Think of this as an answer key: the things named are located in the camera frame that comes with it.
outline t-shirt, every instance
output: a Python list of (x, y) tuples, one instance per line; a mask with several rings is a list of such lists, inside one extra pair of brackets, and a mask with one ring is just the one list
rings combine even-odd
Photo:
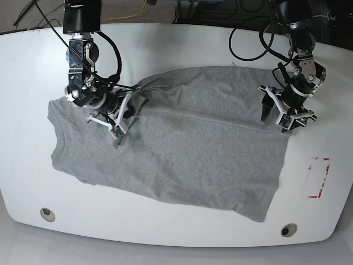
[(290, 133), (273, 108), (260, 121), (270, 70), (186, 68), (139, 82), (137, 112), (119, 145), (107, 127), (86, 123), (86, 108), (61, 98), (49, 103), (55, 127), (55, 169), (164, 203), (233, 210), (263, 222), (275, 191)]

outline table surface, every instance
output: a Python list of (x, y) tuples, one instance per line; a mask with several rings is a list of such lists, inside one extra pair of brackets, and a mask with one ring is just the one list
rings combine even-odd
[[(270, 54), (255, 62), (236, 60), (228, 50), (231, 29), (227, 28), (110, 24), (103, 25), (102, 31), (120, 50), (121, 83), (126, 85), (178, 68), (273, 69), (279, 62)], [(113, 50), (94, 37), (100, 49), (97, 70), (108, 76), (116, 70)], [(258, 223), (232, 211), (166, 204), (84, 184), (54, 170), (50, 156), (56, 136), (47, 120), (48, 102), (64, 95), (66, 48), (50, 29), (0, 36), (0, 43), (0, 189), (15, 221), (99, 239), (193, 247), (286, 245), (325, 240), (333, 233), (353, 182), (353, 52), (316, 45), (315, 60), (326, 67), (327, 79), (315, 97), (306, 101), (306, 108), (314, 110), (318, 120), (290, 137), (280, 186), (265, 222)], [(244, 57), (263, 51), (254, 31), (237, 31), (233, 47)], [(286, 54), (288, 40), (276, 36), (273, 48)], [(324, 179), (320, 198), (309, 198), (318, 195)], [(41, 208), (52, 210), (56, 220), (45, 221)], [(296, 224), (298, 231), (282, 237), (281, 229), (290, 223)]]

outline circular hole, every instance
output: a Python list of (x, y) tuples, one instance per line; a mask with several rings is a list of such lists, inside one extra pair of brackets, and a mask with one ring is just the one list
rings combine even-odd
[(48, 222), (54, 222), (55, 221), (55, 215), (54, 213), (49, 210), (48, 208), (42, 208), (40, 209), (40, 215), (42, 218)]
[(298, 230), (298, 227), (296, 224), (289, 224), (286, 225), (281, 229), (281, 236), (283, 237), (291, 237), (293, 236)]

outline gray carpet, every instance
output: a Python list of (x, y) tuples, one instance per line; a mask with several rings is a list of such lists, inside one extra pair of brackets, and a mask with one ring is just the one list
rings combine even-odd
[[(13, 23), (17, 19), (21, 10), (29, 3), (30, 0), (0, 0), (0, 33), (4, 31), (14, 30)], [(46, 14), (60, 4), (63, 0), (38, 0), (38, 4)], [(144, 0), (102, 0), (102, 21), (107, 18), (124, 17), (138, 13), (143, 6)], [(59, 8), (57, 11), (48, 15), (49, 19), (57, 19), (62, 25), (63, 20), (63, 8)], [(22, 18), (18, 29), (33, 28), (37, 26), (41, 20), (41, 15), (35, 7)], [(175, 18), (174, 3), (171, 1), (158, 1), (155, 6), (146, 5), (145, 10), (141, 15), (135, 18), (117, 20), (114, 23), (171, 23)], [(57, 22), (53, 21), (53, 25), (56, 27)]]

